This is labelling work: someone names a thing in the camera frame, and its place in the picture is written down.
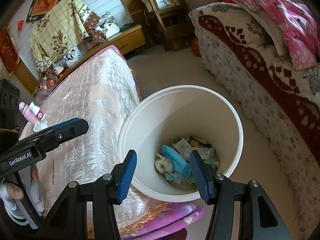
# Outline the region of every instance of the drawer handle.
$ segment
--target drawer handle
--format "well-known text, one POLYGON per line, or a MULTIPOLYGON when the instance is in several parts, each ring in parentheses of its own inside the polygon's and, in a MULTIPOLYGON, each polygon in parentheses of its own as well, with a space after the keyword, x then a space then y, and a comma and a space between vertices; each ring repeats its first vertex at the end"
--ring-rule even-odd
POLYGON ((126 47, 128 45, 128 43, 126 43, 126 44, 124 44, 124 45, 122 45, 122 46, 120 46, 119 47, 119 49, 123 49, 124 47, 126 47))

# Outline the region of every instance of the floor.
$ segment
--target floor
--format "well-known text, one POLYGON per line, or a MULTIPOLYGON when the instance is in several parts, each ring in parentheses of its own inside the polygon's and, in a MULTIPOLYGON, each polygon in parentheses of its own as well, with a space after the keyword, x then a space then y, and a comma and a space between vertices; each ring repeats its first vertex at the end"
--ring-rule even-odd
MULTIPOLYGON (((293 191, 288 187, 287 177, 281 172, 268 140, 255 129, 254 122, 244 116, 241 104, 233 100, 227 90, 216 82, 215 77, 205 70, 201 58, 194 56, 190 48, 165 52, 162 45, 158 45, 129 59, 127 63, 137 76, 142 98, 167 87, 190 84, 214 90, 233 105, 243 126, 244 146, 231 180, 248 183, 255 179, 260 182, 284 220, 292 240, 302 239, 293 191)), ((187 227, 188 240, 205 238, 213 208, 206 206, 201 199, 194 203, 205 206, 205 215, 187 227)), ((239 210, 239 203, 235 202, 232 240, 238 239, 239 210)))

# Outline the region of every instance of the metal screw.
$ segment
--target metal screw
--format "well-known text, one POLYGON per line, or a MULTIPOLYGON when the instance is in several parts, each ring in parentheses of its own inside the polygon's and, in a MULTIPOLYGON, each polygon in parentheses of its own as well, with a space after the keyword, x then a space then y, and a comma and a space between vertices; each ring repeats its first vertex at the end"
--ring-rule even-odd
POLYGON ((218 174, 216 174, 216 179, 218 179, 218 180, 223 180, 224 179, 224 176, 222 175, 222 174, 220 174, 220 173, 218 173, 218 174))
POLYGON ((77 183, 75 181, 72 181, 69 183, 69 187, 74 188, 77 186, 77 183))
POLYGON ((108 174, 103 175, 102 178, 103 178, 104 180, 111 180, 112 175, 108 173, 108 174))
POLYGON ((256 180, 250 181, 250 184, 251 184, 252 186, 254 186, 254 187, 259 186, 259 182, 257 182, 256 180))

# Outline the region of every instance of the trash can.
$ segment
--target trash can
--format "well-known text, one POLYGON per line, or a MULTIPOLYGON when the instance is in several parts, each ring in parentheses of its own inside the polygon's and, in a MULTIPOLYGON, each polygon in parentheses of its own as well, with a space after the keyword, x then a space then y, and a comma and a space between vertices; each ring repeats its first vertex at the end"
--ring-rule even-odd
POLYGON ((185 202, 200 198, 195 190, 178 189, 156 171, 154 161, 163 144, 172 146, 180 137, 192 135, 215 148, 220 166, 217 173, 229 177, 243 147, 243 130, 233 106, 218 93, 191 85, 175 86, 143 100, 125 121, 118 153, 123 161, 130 149, 137 152, 132 184, 152 198, 185 202))

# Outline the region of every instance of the yellow floral cloth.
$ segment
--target yellow floral cloth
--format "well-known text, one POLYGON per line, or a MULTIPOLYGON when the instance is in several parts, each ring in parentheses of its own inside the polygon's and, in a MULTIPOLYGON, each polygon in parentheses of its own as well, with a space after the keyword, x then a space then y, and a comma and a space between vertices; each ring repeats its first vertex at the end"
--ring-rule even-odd
POLYGON ((32 30, 30 45, 38 71, 45 72, 89 33, 93 41, 105 41, 99 19, 81 0, 61 0, 56 4, 32 30))

